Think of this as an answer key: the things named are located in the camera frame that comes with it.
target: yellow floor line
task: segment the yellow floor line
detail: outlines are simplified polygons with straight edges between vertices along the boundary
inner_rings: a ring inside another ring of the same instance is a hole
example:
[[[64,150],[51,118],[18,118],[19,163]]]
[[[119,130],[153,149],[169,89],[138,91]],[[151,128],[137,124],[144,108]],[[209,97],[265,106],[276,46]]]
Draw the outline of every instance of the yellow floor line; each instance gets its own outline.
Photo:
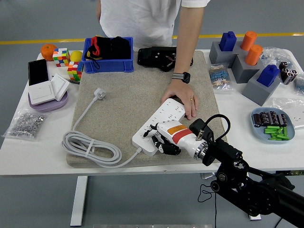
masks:
[[[236,37],[244,37],[245,34],[236,34]],[[304,36],[304,32],[281,32],[281,33],[258,33],[258,37],[292,37]],[[222,34],[200,35],[199,38],[221,38]],[[36,40],[14,40],[0,41],[0,45],[14,44],[42,44],[42,43],[67,43],[67,42],[84,42],[85,38],[76,39],[36,39]]]

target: white table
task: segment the white table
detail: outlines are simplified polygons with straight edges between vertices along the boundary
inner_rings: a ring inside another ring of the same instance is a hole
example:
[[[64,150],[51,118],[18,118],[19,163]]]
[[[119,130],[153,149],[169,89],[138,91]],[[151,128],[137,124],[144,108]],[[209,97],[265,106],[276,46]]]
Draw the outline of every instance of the white table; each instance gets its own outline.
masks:
[[[209,50],[202,51],[204,52],[207,65],[210,65]],[[53,62],[48,62],[48,70],[49,75],[59,73],[61,76],[69,79],[66,67],[57,68]],[[301,150],[304,130],[296,130],[294,139],[285,144],[274,145],[260,141],[254,135],[250,123],[251,111],[259,106],[241,94],[245,84],[236,84],[233,77],[231,77],[231,81],[235,89],[234,92],[215,94],[219,112],[226,115],[231,121],[231,129],[227,135],[228,143],[243,152],[244,159],[251,167],[265,171],[304,169],[304,154]],[[280,85],[272,97],[282,97],[283,92],[284,97],[299,98],[293,94],[291,85],[288,87]],[[77,94],[78,85],[71,84],[68,89],[68,103],[59,110],[52,111],[49,117],[47,117],[40,129],[37,141],[5,139],[0,149],[0,176],[54,174],[74,174],[79,176],[71,226],[81,225],[88,175],[207,173],[217,171],[219,163],[213,163],[208,167],[203,164],[119,169],[76,169],[70,167],[66,163],[66,153],[61,149],[60,143],[64,133],[71,129]],[[23,91],[16,113],[27,103],[28,86]]]

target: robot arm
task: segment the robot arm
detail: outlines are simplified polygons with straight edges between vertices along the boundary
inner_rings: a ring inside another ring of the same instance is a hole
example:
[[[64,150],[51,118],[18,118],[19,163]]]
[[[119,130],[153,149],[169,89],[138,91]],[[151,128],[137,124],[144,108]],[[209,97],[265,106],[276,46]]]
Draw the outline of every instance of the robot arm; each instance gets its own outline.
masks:
[[[227,131],[216,140],[207,126],[215,117],[225,118],[228,122]],[[215,159],[220,161],[217,179],[211,182],[211,188],[244,212],[251,216],[275,213],[297,227],[304,227],[304,197],[292,191],[294,185],[282,173],[270,174],[251,168],[243,160],[241,151],[221,139],[230,128],[227,117],[218,114],[206,122],[198,119],[189,129],[175,120],[158,123],[151,128],[166,139],[164,143],[161,142],[163,145],[172,144],[185,149],[191,157],[202,160],[206,166]],[[156,146],[160,145],[158,139],[153,141]],[[248,177],[248,173],[258,175],[262,180],[254,181]]]

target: red stripe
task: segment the red stripe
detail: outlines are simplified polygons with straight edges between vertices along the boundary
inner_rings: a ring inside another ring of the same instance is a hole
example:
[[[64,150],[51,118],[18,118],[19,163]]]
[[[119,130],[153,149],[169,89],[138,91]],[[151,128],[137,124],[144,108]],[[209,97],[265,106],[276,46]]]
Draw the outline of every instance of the red stripe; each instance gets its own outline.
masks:
[[[186,135],[188,135],[188,134],[191,134],[191,133],[192,133],[192,131],[190,131],[188,128],[185,129],[185,130],[182,130],[182,131],[180,131],[180,132],[177,132],[177,133],[172,137],[173,142],[174,142],[175,144],[177,144],[177,143],[179,142],[179,140],[180,140],[182,137],[184,137],[184,136],[186,136]]]

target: phone screen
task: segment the phone screen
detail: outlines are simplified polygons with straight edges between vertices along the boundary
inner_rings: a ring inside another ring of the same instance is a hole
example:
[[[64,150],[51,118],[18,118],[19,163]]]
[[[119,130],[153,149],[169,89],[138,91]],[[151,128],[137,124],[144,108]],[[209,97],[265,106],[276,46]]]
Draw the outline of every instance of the phone screen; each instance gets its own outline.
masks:
[[[45,59],[28,63],[28,85],[32,86],[48,81],[48,68]]]

